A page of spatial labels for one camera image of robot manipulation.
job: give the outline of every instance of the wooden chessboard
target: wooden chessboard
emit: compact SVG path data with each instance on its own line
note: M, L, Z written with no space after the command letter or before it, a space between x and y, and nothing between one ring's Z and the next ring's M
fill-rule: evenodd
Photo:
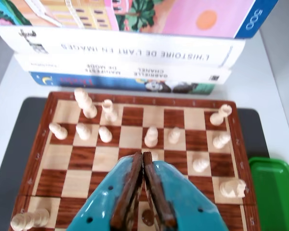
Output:
M89 96L98 110L93 119L84 116L72 92L52 92L48 97L13 210L13 215L38 207L51 211L46 228L32 230L64 231L116 162L136 151L156 152L159 160L174 165L217 205L229 230L260 230L250 167L234 102L107 94ZM118 111L118 120L114 123L105 120L101 107L105 99L111 99ZM220 126L213 126L210 115L225 103L232 107L232 114ZM67 129L65 140L58 140L49 131L51 122ZM87 141L81 140L76 133L78 122L91 128L92 134ZM110 143L103 143L99 138L100 125L112 132ZM149 126L158 128L158 144L153 149L144 144ZM167 139L173 127L181 130L176 145ZM215 149L212 137L222 132L230 132L231 142L222 149ZM208 159L210 167L202 173L195 172L192 168L194 156ZM221 196L219 184L228 178L241 178L246 182L245 198ZM154 230L154 226L146 226L141 219L147 208L149 204L143 188L134 225L140 231Z

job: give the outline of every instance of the white wall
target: white wall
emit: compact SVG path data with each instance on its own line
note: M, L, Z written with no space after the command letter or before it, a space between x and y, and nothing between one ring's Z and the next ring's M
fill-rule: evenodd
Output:
M279 0L262 25L261 35L289 124L289 0Z

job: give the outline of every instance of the book spine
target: book spine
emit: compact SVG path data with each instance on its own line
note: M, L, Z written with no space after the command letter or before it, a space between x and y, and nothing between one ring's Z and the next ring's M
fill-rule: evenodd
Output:
M231 71L226 68L201 66L152 65L117 60L85 59L83 56L16 54L21 67L29 72L74 74L93 77L133 78L157 81L183 81L223 84Z
M230 68L245 41L71 28L0 26L3 40L20 54L90 55L147 64Z
M264 23L278 0L256 0L235 38L253 37Z
M84 87L95 89L134 90L163 93L208 95L214 84L182 83L176 81L151 81L133 78L92 77L85 75L30 72L33 79L43 86Z

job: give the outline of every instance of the white table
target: white table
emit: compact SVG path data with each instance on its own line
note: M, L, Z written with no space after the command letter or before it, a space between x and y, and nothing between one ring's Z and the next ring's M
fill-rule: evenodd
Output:
M73 89L40 86L29 73L21 69L14 58L11 59L0 85L0 165L24 99L47 97L50 91L58 90L72 91ZM247 41L227 82L217 86L209 96L115 90L111 93L231 100L236 102L237 107L253 108L260 115L270 156L289 163L289 127L259 33Z

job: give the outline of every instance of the green plastic container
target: green plastic container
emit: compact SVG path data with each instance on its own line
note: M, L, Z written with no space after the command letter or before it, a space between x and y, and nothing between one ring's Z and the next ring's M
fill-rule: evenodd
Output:
M270 158L249 160L262 231L289 231L289 165Z

